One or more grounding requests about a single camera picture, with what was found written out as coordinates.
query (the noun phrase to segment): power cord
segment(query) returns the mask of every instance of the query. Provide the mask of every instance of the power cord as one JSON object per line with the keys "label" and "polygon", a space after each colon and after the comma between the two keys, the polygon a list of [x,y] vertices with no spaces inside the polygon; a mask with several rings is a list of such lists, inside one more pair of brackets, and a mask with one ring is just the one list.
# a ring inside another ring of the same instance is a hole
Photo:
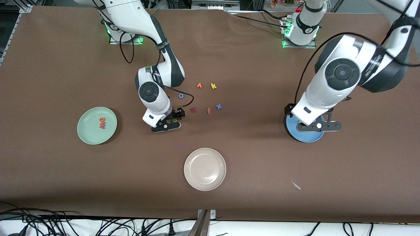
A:
{"label": "power cord", "polygon": [[170,219],[168,236],[174,236],[175,234],[176,234],[176,232],[175,232],[175,230],[173,230],[172,219]]}
{"label": "power cord", "polygon": [[[412,3],[413,1],[414,1],[414,0],[410,0],[410,1],[408,2],[408,4],[407,4],[407,6],[405,7],[404,11],[403,11],[403,12],[401,12],[401,15],[400,15],[399,19],[401,19],[401,18],[403,18],[403,17],[406,17],[406,16],[407,16],[405,13],[407,13],[407,11],[408,11],[408,9],[410,8],[411,3]],[[389,36],[391,35],[392,30],[393,30],[393,29],[392,29],[392,28],[390,28],[390,29],[389,29],[389,31],[386,33],[386,36],[385,36],[385,38],[382,40],[381,45],[383,45],[383,44],[385,43],[385,41],[389,38]]]}
{"label": "power cord", "polygon": [[[156,65],[155,65],[155,66],[158,66],[159,61],[160,61],[160,56],[161,56],[161,55],[162,55],[162,53],[161,53],[161,51],[159,51],[159,58],[158,58],[158,61],[157,61],[157,63],[156,63]],[[185,94],[185,95],[188,95],[188,96],[190,96],[190,97],[191,97],[191,101],[190,101],[189,103],[187,103],[187,104],[185,104],[185,105],[182,105],[182,106],[177,106],[177,107],[174,107],[174,108],[184,108],[184,107],[186,107],[186,106],[190,105],[190,104],[194,101],[194,95],[192,95],[192,94],[189,94],[189,93],[186,93],[186,92],[183,92],[183,91],[180,91],[180,90],[177,90],[177,89],[174,89],[174,88],[171,88],[171,87],[168,87],[168,86],[164,85],[164,84],[163,84],[163,82],[159,82],[159,81],[156,79],[156,74],[155,74],[155,73],[153,73],[152,77],[153,77],[153,81],[154,81],[155,83],[157,83],[158,85],[161,85],[161,86],[163,86],[164,88],[167,88],[167,89],[170,89],[170,90],[173,90],[173,91],[176,91],[176,92],[178,92],[178,93],[182,93],[182,94]]]}
{"label": "power cord", "polygon": [[124,54],[123,47],[121,46],[121,41],[122,41],[122,38],[123,38],[123,36],[124,36],[124,34],[125,34],[125,33],[126,33],[126,32],[123,32],[123,33],[121,34],[121,36],[120,36],[120,50],[121,50],[121,53],[123,54],[123,57],[124,57],[124,59],[126,60],[126,62],[127,62],[128,64],[130,64],[130,63],[132,63],[132,62],[133,62],[133,59],[134,59],[134,41],[133,41],[133,35],[129,34],[129,35],[131,36],[131,44],[133,45],[133,53],[132,53],[132,55],[131,55],[131,60],[130,60],[130,61],[128,61],[128,60],[127,60],[127,58],[126,58],[126,55]]}
{"label": "power cord", "polygon": [[[305,4],[305,2],[303,2],[301,5],[299,5],[296,9],[299,9],[300,7],[302,7],[302,6],[303,6],[303,4]],[[260,9],[259,11],[265,12],[265,13],[267,13],[267,14],[268,14],[271,18],[274,18],[274,19],[277,19],[277,20],[281,20],[283,17],[286,17],[286,16],[287,16],[287,15],[285,15],[285,16],[277,17],[277,16],[275,16],[275,15],[271,14],[269,11],[267,11],[267,10],[265,10],[265,9]]]}
{"label": "power cord", "polygon": [[[350,232],[352,233],[351,235],[347,232],[346,225],[348,225],[350,227]],[[347,236],[354,236],[353,227],[350,223],[347,223],[347,222],[343,223],[343,230],[347,234]]]}
{"label": "power cord", "polygon": [[[336,34],[336,35],[333,35],[332,37],[330,37],[329,39],[327,39],[325,42],[323,42],[315,51],[314,51],[314,53],[312,54],[312,56],[309,58],[309,61],[306,63],[306,65],[305,65],[305,68],[303,69],[303,72],[302,72],[302,75],[300,76],[300,80],[299,80],[299,84],[298,84],[298,86],[297,86],[297,89],[296,89],[296,94],[295,94],[295,96],[294,96],[294,103],[296,104],[296,102],[297,102],[297,94],[299,93],[299,88],[300,88],[300,85],[302,84],[302,80],[303,80],[303,76],[304,76],[304,74],[305,74],[305,72],[306,72],[306,69],[308,68],[308,66],[309,66],[309,64],[310,64],[310,62],[312,61],[312,59],[315,57],[315,55],[316,55],[316,53],[325,45],[325,44],[327,44],[329,41],[331,41],[332,39],[334,39],[334,38],[336,38],[336,37],[338,37],[338,36],[341,36],[341,35],[345,35],[345,34],[349,34],[349,35],[353,35],[353,36],[357,36],[357,37],[360,37],[360,38],[363,38],[364,40],[366,40],[366,41],[368,41],[368,42],[370,42],[370,43],[372,43],[372,44],[374,44],[374,45],[376,45],[377,47],[378,46],[380,46],[381,47],[381,45],[379,44],[379,43],[377,43],[377,42],[375,42],[375,41],[373,41],[372,39],[370,39],[370,38],[368,38],[368,37],[366,37],[366,36],[364,36],[364,35],[361,35],[361,34],[358,34],[358,33],[353,33],[353,32],[343,32],[343,33],[339,33],[339,34]],[[402,65],[402,66],[408,66],[408,67],[418,67],[418,66],[420,66],[420,64],[410,64],[410,63],[405,63],[405,62],[402,62],[402,61],[400,61],[399,59],[397,59],[397,58],[395,58],[393,55],[391,55],[388,51],[385,51],[386,52],[386,54],[389,56],[389,57],[391,57],[396,63],[398,63],[398,64],[400,64],[400,65]]]}
{"label": "power cord", "polygon": [[[102,6],[101,7],[98,6],[98,4],[95,2],[95,0],[92,0],[92,2],[93,2],[93,4],[95,4],[95,7],[94,8],[96,8],[98,11],[100,11],[101,14],[102,14],[102,16],[105,17],[111,24],[113,24],[116,27],[116,31],[122,31],[122,34],[120,36],[120,41],[119,41],[121,54],[123,55],[124,59],[126,60],[126,62],[128,64],[132,63],[133,62],[133,59],[134,59],[134,40],[133,40],[133,35],[130,34],[130,33],[128,33],[128,32],[125,32],[124,30],[119,29],[114,24],[114,22],[107,15],[105,15],[105,13],[101,9],[102,7],[105,7],[105,3],[102,0],[100,0],[100,2],[102,3]],[[121,41],[123,39],[123,35],[125,35],[125,34],[130,34],[130,36],[131,36],[131,44],[133,45],[133,53],[132,53],[132,56],[131,56],[131,60],[130,61],[127,60],[127,57],[126,57],[126,55],[124,54],[124,51],[123,51],[123,47],[121,46],[121,43],[122,43]]]}
{"label": "power cord", "polygon": [[[350,233],[351,234],[349,234],[349,232],[347,232],[346,225],[348,225],[350,227]],[[344,222],[343,223],[343,230],[347,234],[347,236],[354,236],[353,227],[350,223]],[[373,223],[370,223],[370,229],[369,229],[368,236],[372,236],[372,231],[373,231]]]}
{"label": "power cord", "polygon": [[287,26],[284,26],[284,25],[279,25],[279,24],[273,24],[273,23],[270,23],[270,22],[260,21],[260,20],[248,18],[248,17],[245,17],[245,16],[238,16],[238,15],[235,15],[235,16],[243,18],[243,19],[251,20],[251,21],[264,23],[264,24],[267,24],[267,25],[274,25],[274,26],[278,26],[278,27],[281,27],[281,28],[287,28]]}
{"label": "power cord", "polygon": [[305,236],[312,236],[313,233],[315,232],[315,229],[318,227],[319,224],[321,224],[321,222],[316,223],[316,225],[314,226],[314,228],[312,229],[312,231],[309,234],[305,235]]}
{"label": "power cord", "polygon": [[[173,221],[172,223],[181,222],[181,221],[186,221],[186,220],[196,220],[196,219],[176,220],[176,221]],[[169,223],[167,223],[167,224],[164,224],[164,225],[162,225],[162,226],[157,227],[156,229],[154,229],[154,230],[152,230],[151,232],[149,232],[149,233],[147,234],[147,236],[151,235],[153,232],[155,232],[156,230],[158,230],[158,229],[160,229],[160,228],[163,228],[163,227],[165,227],[165,226],[168,226],[169,224],[171,224],[171,223],[169,222]]]}

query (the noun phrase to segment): table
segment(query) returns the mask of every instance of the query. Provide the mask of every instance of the table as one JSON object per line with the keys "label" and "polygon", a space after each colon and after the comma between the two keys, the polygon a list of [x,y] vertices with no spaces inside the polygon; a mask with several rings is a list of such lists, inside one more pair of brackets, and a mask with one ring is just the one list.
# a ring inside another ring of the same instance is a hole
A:
{"label": "table", "polygon": [[[195,95],[197,110],[186,109],[181,129],[158,134],[142,121],[134,85],[138,68],[158,58],[150,40],[127,64],[95,9],[35,6],[22,16],[0,67],[0,200],[102,216],[195,218],[211,208],[225,220],[420,220],[418,68],[393,90],[355,89],[334,111],[342,130],[304,144],[286,133],[283,108],[313,50],[282,48],[278,28],[219,10],[156,17],[186,72],[178,89]],[[389,28],[373,14],[326,14],[322,25],[318,44],[342,31],[379,41]],[[167,94],[174,105],[187,101]],[[96,106],[113,109],[119,126],[110,142],[91,146],[76,125]],[[228,168],[209,192],[183,175],[201,147],[219,151]]]}

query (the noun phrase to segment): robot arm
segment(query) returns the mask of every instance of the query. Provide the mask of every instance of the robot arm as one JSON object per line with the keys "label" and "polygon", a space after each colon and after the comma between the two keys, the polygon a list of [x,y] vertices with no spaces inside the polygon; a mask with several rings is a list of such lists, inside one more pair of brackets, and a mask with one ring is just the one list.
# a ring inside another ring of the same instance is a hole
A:
{"label": "robot arm", "polygon": [[[140,100],[147,110],[143,120],[153,128],[173,112],[171,102],[164,87],[177,87],[185,78],[185,72],[176,58],[171,45],[158,20],[147,13],[140,0],[105,1],[105,6],[113,23],[121,30],[150,38],[162,53],[164,62],[139,69],[135,84]],[[179,128],[180,123],[161,124],[153,131]]]}
{"label": "robot arm", "polygon": [[[387,2],[404,10],[409,1]],[[399,61],[407,61],[416,31],[414,25],[418,24],[420,16],[419,1],[414,0],[408,8],[406,14],[409,17],[399,19],[398,13],[387,15],[390,22],[394,23],[385,48],[349,35],[331,40],[316,62],[314,78],[291,113],[309,126],[346,98],[357,85],[371,92],[394,88],[405,76],[407,67],[398,64],[386,52]],[[378,10],[388,10],[375,0],[371,2]]]}
{"label": "robot arm", "polygon": [[104,20],[105,26],[107,27],[109,34],[111,35],[111,37],[115,40],[115,41],[119,41],[121,38],[121,42],[127,42],[129,40],[131,40],[131,37],[133,35],[130,34],[123,34],[124,32],[120,29],[118,29],[118,27],[116,27],[111,21],[110,21],[110,16],[108,13],[108,10],[106,9],[105,5],[101,2],[101,0],[74,0],[76,3],[81,4],[81,5],[89,5],[92,6],[94,8],[99,7],[98,10],[99,13],[101,14],[101,17]]}
{"label": "robot arm", "polygon": [[306,0],[302,11],[292,14],[293,25],[285,36],[296,45],[309,44],[315,37],[326,11],[325,0]]}

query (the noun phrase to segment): black wire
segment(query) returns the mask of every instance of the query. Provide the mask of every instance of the black wire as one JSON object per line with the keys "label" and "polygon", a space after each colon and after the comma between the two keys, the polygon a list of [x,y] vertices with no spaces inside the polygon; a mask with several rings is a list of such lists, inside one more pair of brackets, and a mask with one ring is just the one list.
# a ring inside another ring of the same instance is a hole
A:
{"label": "black wire", "polygon": [[[160,61],[160,55],[161,55],[161,51],[159,51],[159,58],[158,58],[158,61],[157,61],[157,63],[156,63],[156,66],[159,64],[159,61]],[[153,81],[154,81],[155,83],[157,83],[157,84],[159,84],[159,85],[161,85],[161,86],[163,86],[163,87],[165,87],[165,88],[167,88],[167,89],[170,89],[170,90],[173,90],[173,91],[176,91],[176,92],[178,92],[178,93],[182,93],[182,94],[185,94],[185,95],[188,95],[188,96],[190,96],[190,97],[191,97],[191,101],[190,101],[189,103],[187,103],[187,104],[185,104],[185,105],[182,105],[182,106],[179,106],[179,107],[177,107],[177,108],[184,108],[184,107],[186,107],[186,106],[190,105],[190,104],[194,101],[194,95],[189,94],[189,93],[186,93],[186,92],[183,92],[183,91],[180,91],[180,90],[177,90],[177,89],[174,89],[174,88],[171,88],[171,87],[168,87],[168,86],[164,85],[164,84],[163,84],[163,82],[162,82],[162,83],[159,83],[159,81],[156,79],[156,77],[155,77],[155,75],[154,75],[154,74],[152,75],[152,77],[153,77]]]}
{"label": "black wire", "polygon": [[279,25],[279,24],[273,24],[273,23],[269,23],[269,22],[265,22],[265,21],[260,21],[260,20],[248,18],[248,17],[245,17],[245,16],[238,16],[238,15],[235,15],[235,16],[240,17],[240,18],[244,18],[244,19],[247,19],[247,20],[251,20],[251,21],[256,21],[256,22],[268,24],[268,25],[274,25],[274,26],[278,26],[278,27],[281,27],[281,28],[287,28],[287,26],[284,26],[284,25]]}
{"label": "black wire", "polygon": [[[300,7],[302,7],[302,6],[303,6],[303,4],[305,4],[305,2],[303,2],[301,5],[299,5],[296,9],[299,9]],[[275,16],[275,15],[271,14],[269,11],[267,11],[267,10],[265,10],[265,9],[260,9],[259,11],[265,12],[265,13],[267,13],[270,17],[272,17],[272,18],[274,18],[274,19],[277,19],[277,20],[281,20],[283,17],[286,17],[286,16],[287,16],[287,15],[285,15],[285,16],[280,16],[280,17],[277,17],[277,16]]]}
{"label": "black wire", "polygon": [[111,235],[112,235],[115,231],[117,231],[117,230],[118,230],[118,229],[120,229],[120,228],[125,228],[125,229],[127,229],[127,232],[129,233],[129,229],[127,228],[126,224],[127,224],[128,222],[130,222],[130,221],[134,221],[134,219],[130,219],[130,220],[128,220],[128,221],[126,221],[126,222],[122,223],[122,225],[124,225],[124,226],[122,226],[122,225],[118,226],[117,228],[115,228],[114,230],[112,230],[111,232],[109,232],[108,236],[111,236]]}
{"label": "black wire", "polygon": [[388,7],[388,8],[390,8],[390,9],[392,9],[392,10],[394,10],[394,11],[396,11],[396,12],[398,12],[398,13],[403,13],[401,10],[399,10],[399,9],[397,9],[396,7],[394,7],[394,6],[392,6],[392,5],[390,5],[390,4],[388,4],[388,3],[386,3],[386,2],[384,2],[384,1],[382,1],[382,0],[376,0],[378,3],[380,3],[380,4],[382,4],[382,5],[384,5],[384,6],[386,6],[386,7]]}
{"label": "black wire", "polygon": [[[350,232],[352,233],[351,235],[347,232],[346,225],[350,226]],[[347,236],[354,236],[353,227],[352,227],[352,225],[350,225],[350,223],[347,223],[347,222],[343,223],[343,230],[347,234]]]}
{"label": "black wire", "polygon": [[[181,222],[181,221],[186,221],[186,220],[196,220],[196,219],[176,220],[176,221],[173,221],[172,223]],[[146,236],[149,236],[150,234],[152,234],[152,233],[153,233],[153,232],[155,232],[156,230],[158,230],[158,229],[160,229],[160,228],[162,228],[162,227],[168,226],[169,224],[170,224],[170,223],[167,223],[167,224],[164,224],[164,225],[162,225],[162,226],[157,227],[156,229],[154,229],[154,230],[152,230],[150,233],[148,233]]]}
{"label": "black wire", "polygon": [[133,59],[134,59],[134,41],[133,41],[133,35],[131,35],[131,34],[130,34],[130,37],[131,37],[131,44],[133,45],[133,54],[131,55],[131,61],[128,61],[128,60],[127,60],[127,58],[126,58],[126,55],[124,54],[123,47],[121,46],[121,40],[123,39],[123,35],[124,35],[125,33],[126,33],[126,32],[123,32],[123,33],[121,34],[121,36],[120,36],[120,50],[121,50],[121,53],[123,54],[123,57],[124,57],[124,59],[126,60],[126,62],[127,62],[128,64],[130,64],[130,63],[132,63],[132,62],[133,62]]}
{"label": "black wire", "polygon": [[[329,39],[327,39],[325,42],[323,42],[315,51],[314,51],[314,53],[312,54],[312,56],[309,58],[309,61],[306,63],[306,65],[305,65],[305,68],[303,69],[303,72],[302,72],[302,75],[300,76],[300,80],[299,80],[299,84],[298,84],[298,86],[297,86],[297,89],[296,89],[296,94],[295,94],[295,96],[294,96],[294,103],[296,104],[296,102],[297,102],[297,94],[299,93],[299,88],[300,88],[300,85],[302,84],[302,80],[303,80],[303,76],[304,76],[304,74],[305,74],[305,72],[306,72],[306,69],[308,68],[308,66],[309,66],[309,64],[310,64],[310,62],[312,61],[312,59],[315,57],[315,55],[316,55],[316,53],[325,45],[325,44],[327,44],[329,41],[331,41],[332,39],[334,39],[334,38],[336,38],[336,37],[338,37],[338,36],[340,36],[340,35],[345,35],[345,34],[349,34],[349,35],[354,35],[354,36],[357,36],[357,37],[360,37],[360,38],[363,38],[364,40],[366,40],[366,41],[368,41],[368,42],[370,42],[370,43],[372,43],[372,44],[374,44],[374,45],[376,45],[376,46],[380,46],[377,42],[375,42],[375,41],[373,41],[372,39],[370,39],[370,38],[368,38],[368,37],[366,37],[366,36],[364,36],[364,35],[361,35],[361,34],[357,34],[357,33],[353,33],[353,32],[343,32],[343,33],[339,33],[339,34],[336,34],[336,35],[334,35],[334,36],[332,36],[332,37],[330,37]],[[398,60],[397,58],[395,58],[393,55],[391,55],[388,51],[385,51],[386,52],[386,54],[389,56],[389,57],[391,57],[396,63],[398,63],[398,64],[400,64],[400,65],[402,65],[402,66],[408,66],[408,67],[418,67],[418,66],[420,66],[420,64],[409,64],[409,63],[404,63],[404,62],[401,62],[400,60]]]}
{"label": "black wire", "polygon": [[94,7],[94,8],[96,8],[98,11],[100,11],[101,13],[102,13],[102,16],[104,16],[106,19],[108,19],[109,20],[109,22],[111,23],[111,24],[113,24],[115,27],[117,27],[115,24],[114,24],[114,22],[112,22],[112,20],[111,19],[109,19],[109,17],[107,17],[105,14],[104,14],[104,12],[100,9],[100,7],[98,6],[98,4],[96,4],[96,2],[94,1],[94,0],[92,0],[92,2],[93,2],[93,4],[95,4],[95,6],[96,7]]}
{"label": "black wire", "polygon": [[160,220],[163,220],[163,219],[157,219],[156,221],[154,221],[153,223],[151,223],[151,224],[149,224],[147,227],[145,227],[144,228],[144,222],[146,221],[146,220],[144,220],[143,221],[143,225],[142,225],[142,230],[140,231],[140,232],[138,232],[138,233],[136,233],[136,235],[134,235],[133,234],[133,236],[139,236],[140,234],[142,234],[143,232],[144,233],[148,233],[151,229],[152,229],[152,227],[158,222],[158,221],[160,221]]}
{"label": "black wire", "polygon": [[313,233],[315,232],[315,229],[318,227],[319,224],[321,224],[321,222],[316,223],[316,225],[314,226],[314,228],[312,229],[312,231],[309,234],[307,234],[306,236],[312,236]]}
{"label": "black wire", "polygon": [[277,19],[277,20],[281,20],[281,17],[277,17],[273,14],[271,14],[269,11],[265,10],[265,9],[261,9],[260,11],[267,13],[271,18]]}
{"label": "black wire", "polygon": [[[400,15],[400,17],[399,17],[399,18],[402,18],[402,17],[404,17],[404,16],[407,16],[405,13],[408,11],[408,9],[410,8],[411,3],[412,3],[413,1],[414,1],[414,0],[410,0],[410,1],[408,2],[407,6],[405,7],[404,11],[401,13],[401,15]],[[389,36],[391,35],[391,32],[392,32],[392,31],[393,31],[393,29],[392,29],[392,28],[391,28],[391,29],[389,29],[389,31],[386,33],[385,38],[382,40],[381,45],[383,45],[383,44],[385,43],[385,41],[389,38]]]}
{"label": "black wire", "polygon": [[373,223],[370,223],[369,236],[372,236]]}

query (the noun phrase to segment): white plate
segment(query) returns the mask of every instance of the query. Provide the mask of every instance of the white plate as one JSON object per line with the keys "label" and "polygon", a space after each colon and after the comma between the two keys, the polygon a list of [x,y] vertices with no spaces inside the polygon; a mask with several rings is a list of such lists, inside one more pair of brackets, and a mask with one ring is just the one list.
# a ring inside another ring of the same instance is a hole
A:
{"label": "white plate", "polygon": [[214,149],[206,147],[197,149],[185,161],[184,176],[191,187],[197,190],[213,190],[225,179],[225,160]]}

